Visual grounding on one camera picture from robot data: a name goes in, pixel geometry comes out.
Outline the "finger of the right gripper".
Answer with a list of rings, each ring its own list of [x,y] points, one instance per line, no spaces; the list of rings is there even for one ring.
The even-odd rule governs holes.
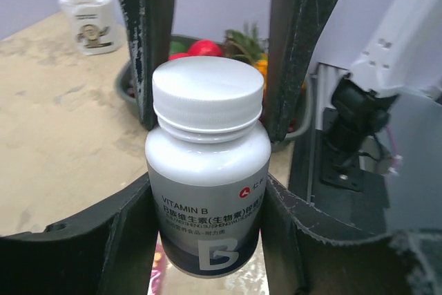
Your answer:
[[[318,39],[338,0],[271,0],[265,128],[285,138]]]
[[[140,122],[157,124],[153,111],[152,74],[169,58],[173,0],[119,0],[126,25]]]

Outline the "grey pill bottle white cap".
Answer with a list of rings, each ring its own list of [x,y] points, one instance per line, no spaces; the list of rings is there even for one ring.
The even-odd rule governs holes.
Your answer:
[[[192,276],[232,274],[258,244],[271,157],[263,90],[257,69],[224,57],[183,57],[153,72],[151,191],[166,255]]]

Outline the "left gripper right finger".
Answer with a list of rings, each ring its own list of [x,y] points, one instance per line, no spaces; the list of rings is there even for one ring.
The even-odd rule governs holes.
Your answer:
[[[440,294],[441,231],[372,235],[269,175],[262,247],[270,294]]]

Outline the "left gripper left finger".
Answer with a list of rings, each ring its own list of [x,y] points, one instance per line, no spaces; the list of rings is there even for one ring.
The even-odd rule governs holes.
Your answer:
[[[41,233],[1,238],[1,293],[147,294],[157,230],[144,174]]]

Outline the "pink weekly pill organizer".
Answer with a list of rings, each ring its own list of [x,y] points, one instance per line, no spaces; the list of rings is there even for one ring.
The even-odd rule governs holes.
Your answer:
[[[161,244],[160,237],[157,237],[155,246],[155,253],[153,257],[153,264],[151,267],[151,277],[148,286],[148,295],[160,295],[162,283],[164,280],[165,270],[167,265],[167,258],[164,248]]]

